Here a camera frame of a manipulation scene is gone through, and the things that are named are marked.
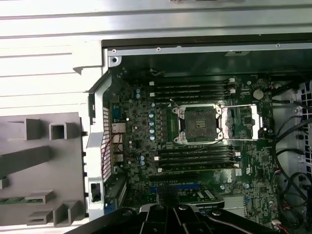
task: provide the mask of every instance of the red cable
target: red cable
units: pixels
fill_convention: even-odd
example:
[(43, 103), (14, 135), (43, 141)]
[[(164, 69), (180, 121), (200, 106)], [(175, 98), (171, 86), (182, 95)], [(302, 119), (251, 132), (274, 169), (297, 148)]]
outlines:
[(278, 225), (278, 227), (280, 228), (280, 229), (282, 229), (286, 234), (290, 234), (285, 228), (283, 228), (281, 225)]
[(121, 135), (121, 133), (115, 133), (112, 135), (112, 137), (109, 139), (109, 141), (105, 144), (105, 147), (104, 147), (104, 152), (102, 154), (102, 166), (101, 166), (101, 172), (102, 172), (102, 176), (103, 176), (103, 172), (104, 172), (104, 156), (105, 156), (105, 153), (106, 153), (106, 149), (107, 149), (107, 146), (111, 143), (112, 139), (114, 138), (114, 136), (116, 135)]

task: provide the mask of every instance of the screw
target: screw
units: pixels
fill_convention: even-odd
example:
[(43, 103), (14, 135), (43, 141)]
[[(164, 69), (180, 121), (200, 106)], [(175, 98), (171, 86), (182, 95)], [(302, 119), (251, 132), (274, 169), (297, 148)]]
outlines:
[(157, 205), (157, 206), (155, 207), (155, 209), (158, 210), (158, 211), (160, 211), (160, 210), (164, 209), (164, 207), (163, 207), (162, 205)]
[(123, 215), (123, 216), (130, 216), (131, 214), (132, 214), (131, 211), (126, 211), (126, 212), (124, 212), (122, 215)]
[(186, 206), (186, 205), (180, 205), (180, 206), (179, 206), (179, 210), (184, 211), (184, 210), (186, 210), (186, 209), (187, 209), (187, 206)]
[(220, 216), (221, 215), (221, 212), (220, 211), (213, 211), (212, 213), (214, 216)]
[(247, 184), (247, 183), (244, 183), (243, 186), (244, 186), (245, 189), (249, 189), (250, 188), (250, 185)]

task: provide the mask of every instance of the green circuit board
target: green circuit board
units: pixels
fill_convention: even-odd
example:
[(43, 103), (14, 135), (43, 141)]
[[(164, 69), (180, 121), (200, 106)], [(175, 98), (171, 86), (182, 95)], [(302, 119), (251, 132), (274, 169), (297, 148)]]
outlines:
[[(110, 107), (111, 122), (125, 123), (122, 141), (113, 144), (113, 163), (121, 173), (126, 173), (128, 178), (124, 206), (139, 208), (143, 204), (156, 203), (157, 186), (178, 185), (180, 186), (178, 197), (181, 203), (202, 204), (222, 197), (225, 200), (225, 208), (263, 225), (271, 225), (271, 220), (277, 216), (277, 211), (275, 195), (271, 188), (275, 168), (271, 151), (275, 148), (272, 147), (271, 140), (273, 111), (270, 81), (268, 78), (256, 75), (223, 77), (223, 79), (229, 78), (233, 78), (230, 89), (234, 92), (230, 92), (227, 98), (217, 103), (223, 106), (239, 105), (229, 112), (231, 118), (227, 124), (231, 132), (230, 138), (240, 140), (224, 139), (211, 147), (224, 147), (222, 150), (213, 151), (215, 157), (223, 151), (235, 154), (237, 161), (235, 167), (225, 163), (223, 166), (185, 164), (186, 166), (182, 167), (175, 166), (177, 164), (174, 160), (171, 160), (172, 164), (168, 163), (166, 167), (160, 167), (157, 157), (163, 151), (169, 152), (168, 156), (170, 156), (170, 150), (197, 154), (209, 148), (202, 144), (184, 145), (175, 142), (181, 122), (173, 113), (173, 109), (182, 105), (193, 105), (187, 110), (200, 111), (202, 114), (213, 110), (212, 105), (216, 102), (209, 101), (209, 106), (200, 107), (196, 102), (179, 102), (174, 98), (169, 103), (155, 103), (155, 87), (151, 83), (144, 83), (141, 80), (125, 83), (122, 90), (112, 99)], [(168, 78), (160, 82), (162, 85), (166, 82), (201, 83), (213, 79), (212, 77)], [(260, 100), (254, 98), (255, 90), (263, 91)], [(263, 129), (258, 133), (258, 140), (244, 140), (252, 137), (254, 125), (250, 107), (242, 106), (249, 104), (255, 104), (258, 114), (262, 117)], [(205, 124), (210, 123), (198, 121), (196, 127), (199, 128), (199, 133), (202, 131), (200, 128)], [(192, 133), (189, 133), (191, 136), (189, 142), (204, 142), (214, 137), (214, 134), (213, 132), (208, 137), (203, 133), (193, 137)], [(229, 201), (235, 201), (236, 205), (229, 205), (228, 203), (231, 203)]]

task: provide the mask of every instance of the capacitor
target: capacitor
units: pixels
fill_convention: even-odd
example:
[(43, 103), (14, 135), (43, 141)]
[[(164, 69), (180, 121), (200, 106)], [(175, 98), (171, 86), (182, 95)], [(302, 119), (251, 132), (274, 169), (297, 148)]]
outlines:
[(243, 183), (243, 186), (245, 189), (249, 189), (250, 188), (250, 185), (248, 183)]
[(257, 100), (261, 100), (263, 97), (264, 97), (264, 93), (262, 92), (261, 89), (256, 89), (254, 92), (253, 92), (253, 97)]

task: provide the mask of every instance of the pcie slot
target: pcie slot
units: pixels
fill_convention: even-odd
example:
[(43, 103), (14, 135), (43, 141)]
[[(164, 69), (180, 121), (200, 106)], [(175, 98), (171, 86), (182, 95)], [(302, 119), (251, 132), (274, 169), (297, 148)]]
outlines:
[(172, 180), (188, 180), (188, 179), (197, 179), (198, 173), (191, 172), (191, 173), (177, 173), (177, 174), (170, 174), (170, 175), (153, 175), (149, 177), (151, 182), (162, 182), (162, 181), (172, 181)]

